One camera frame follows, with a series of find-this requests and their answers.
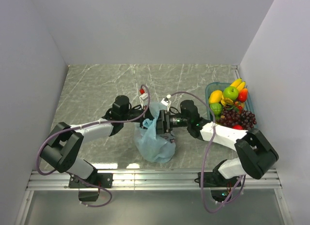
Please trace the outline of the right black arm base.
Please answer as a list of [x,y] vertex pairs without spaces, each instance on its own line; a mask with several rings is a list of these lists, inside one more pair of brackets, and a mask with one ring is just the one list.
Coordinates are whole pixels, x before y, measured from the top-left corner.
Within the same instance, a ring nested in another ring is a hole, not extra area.
[[238,177],[226,179],[217,170],[203,174],[204,188],[224,188],[224,190],[211,190],[211,196],[216,202],[223,202],[237,181]]

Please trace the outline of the yellow fake mango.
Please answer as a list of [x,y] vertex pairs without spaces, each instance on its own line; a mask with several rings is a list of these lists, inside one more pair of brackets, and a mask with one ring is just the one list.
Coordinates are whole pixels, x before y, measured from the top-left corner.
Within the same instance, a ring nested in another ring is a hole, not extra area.
[[213,91],[208,99],[209,104],[219,103],[222,99],[223,92],[220,90]]

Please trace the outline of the light blue plastic bag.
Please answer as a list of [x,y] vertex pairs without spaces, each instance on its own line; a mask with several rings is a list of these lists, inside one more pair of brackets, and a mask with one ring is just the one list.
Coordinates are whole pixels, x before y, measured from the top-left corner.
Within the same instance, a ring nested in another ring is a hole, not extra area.
[[151,163],[166,163],[175,154],[175,135],[173,132],[158,135],[155,122],[159,111],[166,107],[158,102],[150,103],[150,112],[153,119],[146,119],[142,124],[145,128],[136,126],[134,130],[134,143],[142,157]]

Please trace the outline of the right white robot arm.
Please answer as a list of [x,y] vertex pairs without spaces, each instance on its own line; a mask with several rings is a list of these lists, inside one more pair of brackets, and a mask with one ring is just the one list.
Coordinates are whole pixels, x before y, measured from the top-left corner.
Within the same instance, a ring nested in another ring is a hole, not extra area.
[[242,175],[259,180],[279,160],[278,153],[260,130],[237,130],[204,119],[192,100],[183,101],[180,108],[177,114],[160,110],[156,121],[158,135],[186,127],[192,137],[226,146],[238,155],[221,161],[206,176],[199,175],[205,187],[224,187]]

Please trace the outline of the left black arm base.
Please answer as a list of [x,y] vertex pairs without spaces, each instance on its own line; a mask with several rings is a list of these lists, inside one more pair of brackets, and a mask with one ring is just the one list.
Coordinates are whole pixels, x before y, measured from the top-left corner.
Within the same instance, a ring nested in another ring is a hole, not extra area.
[[86,205],[88,202],[96,202],[99,199],[100,193],[108,193],[109,198],[105,206],[112,200],[112,193],[108,190],[112,187],[113,174],[112,173],[94,173],[87,179],[82,179],[76,175],[71,175],[68,188],[78,189],[78,199]]

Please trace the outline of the red fake apple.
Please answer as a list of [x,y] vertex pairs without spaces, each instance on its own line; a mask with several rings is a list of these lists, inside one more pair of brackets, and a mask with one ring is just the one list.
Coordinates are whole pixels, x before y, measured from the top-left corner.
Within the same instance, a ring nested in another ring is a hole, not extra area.
[[243,127],[241,125],[235,125],[232,128],[236,130],[243,130]]

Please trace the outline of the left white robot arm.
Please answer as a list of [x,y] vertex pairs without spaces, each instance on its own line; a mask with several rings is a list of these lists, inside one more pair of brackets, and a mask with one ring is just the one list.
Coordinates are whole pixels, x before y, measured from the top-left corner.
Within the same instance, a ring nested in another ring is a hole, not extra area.
[[96,121],[81,125],[58,123],[40,147],[37,157],[45,160],[55,171],[67,172],[80,178],[86,187],[98,185],[97,169],[78,158],[82,144],[113,136],[122,130],[127,122],[142,124],[145,119],[153,119],[149,106],[132,106],[127,96],[117,96],[112,107]]

